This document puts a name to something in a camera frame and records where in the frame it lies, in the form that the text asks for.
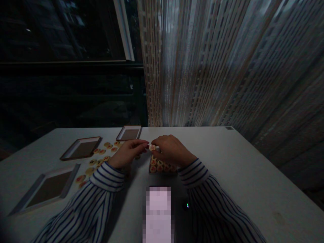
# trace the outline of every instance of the blurred phone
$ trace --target blurred phone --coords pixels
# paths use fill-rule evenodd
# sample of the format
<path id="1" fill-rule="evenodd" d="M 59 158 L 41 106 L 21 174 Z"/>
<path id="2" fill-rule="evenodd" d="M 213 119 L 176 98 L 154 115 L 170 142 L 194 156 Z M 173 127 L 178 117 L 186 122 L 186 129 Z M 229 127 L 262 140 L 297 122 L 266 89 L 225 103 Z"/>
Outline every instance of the blurred phone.
<path id="1" fill-rule="evenodd" d="M 174 243 L 171 187 L 147 187 L 145 200 L 143 207 L 143 243 Z"/>

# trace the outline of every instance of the hand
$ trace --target hand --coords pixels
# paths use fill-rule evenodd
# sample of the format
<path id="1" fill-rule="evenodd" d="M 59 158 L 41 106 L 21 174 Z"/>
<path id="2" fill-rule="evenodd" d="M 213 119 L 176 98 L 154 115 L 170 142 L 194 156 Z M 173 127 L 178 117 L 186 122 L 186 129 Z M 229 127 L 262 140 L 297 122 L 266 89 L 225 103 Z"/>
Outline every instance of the hand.
<path id="1" fill-rule="evenodd" d="M 134 139 L 126 141 L 108 161 L 108 164 L 116 169 L 121 169 L 130 164 L 136 155 L 146 153 L 148 148 L 148 141 L 145 140 Z"/>
<path id="2" fill-rule="evenodd" d="M 173 135 L 160 136 L 154 139 L 151 144 L 159 146 L 162 151 L 162 153 L 159 153 L 153 150 L 152 154 L 154 157 L 179 167 L 186 167 L 197 159 L 197 157 L 190 153 L 179 139 Z"/>

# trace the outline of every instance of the striped sleeve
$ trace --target striped sleeve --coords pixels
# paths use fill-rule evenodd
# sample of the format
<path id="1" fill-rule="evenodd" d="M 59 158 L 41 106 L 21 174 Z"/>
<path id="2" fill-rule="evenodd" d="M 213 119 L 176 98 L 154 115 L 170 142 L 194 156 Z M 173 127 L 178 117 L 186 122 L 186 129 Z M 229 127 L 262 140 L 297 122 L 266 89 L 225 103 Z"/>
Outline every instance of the striped sleeve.
<path id="1" fill-rule="evenodd" d="M 197 242 L 266 242 L 258 227 L 199 159 L 178 172 L 189 194 Z"/>
<path id="2" fill-rule="evenodd" d="M 124 174 L 105 162 L 32 242 L 101 242 L 115 192 Z"/>

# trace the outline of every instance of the striped curtain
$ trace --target striped curtain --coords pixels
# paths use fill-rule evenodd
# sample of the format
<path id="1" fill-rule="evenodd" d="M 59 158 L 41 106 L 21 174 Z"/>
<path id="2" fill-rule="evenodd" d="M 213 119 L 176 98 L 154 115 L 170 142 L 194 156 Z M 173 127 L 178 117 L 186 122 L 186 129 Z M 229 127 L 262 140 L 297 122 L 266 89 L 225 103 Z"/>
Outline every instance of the striped curtain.
<path id="1" fill-rule="evenodd" d="M 149 126 L 233 126 L 324 186 L 323 0 L 137 3 Z"/>

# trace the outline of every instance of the white table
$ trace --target white table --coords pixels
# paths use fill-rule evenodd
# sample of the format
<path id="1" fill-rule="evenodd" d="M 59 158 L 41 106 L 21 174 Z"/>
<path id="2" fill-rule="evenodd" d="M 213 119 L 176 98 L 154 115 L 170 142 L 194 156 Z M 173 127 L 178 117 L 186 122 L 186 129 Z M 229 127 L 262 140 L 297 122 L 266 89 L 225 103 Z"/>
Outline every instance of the white table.
<path id="1" fill-rule="evenodd" d="M 101 136 L 114 142 L 120 128 L 55 129 L 0 163 L 1 221 L 17 242 L 29 242 L 45 222 L 59 213 L 77 191 L 73 184 L 64 200 L 15 217 L 7 217 L 37 177 L 55 168 L 90 159 L 62 162 L 59 157 L 78 138 Z M 208 167 L 221 186 L 260 228 L 268 242 L 323 242 L 324 212 L 304 195 L 236 130 L 224 127 L 143 128 L 140 138 L 152 141 L 173 134 Z M 92 158 L 104 157 L 94 155 Z M 109 242 L 142 241 L 142 204 L 146 186 L 170 185 L 186 195 L 178 177 L 148 174 L 150 153 L 135 161 L 133 179 L 123 192 L 121 210 Z"/>

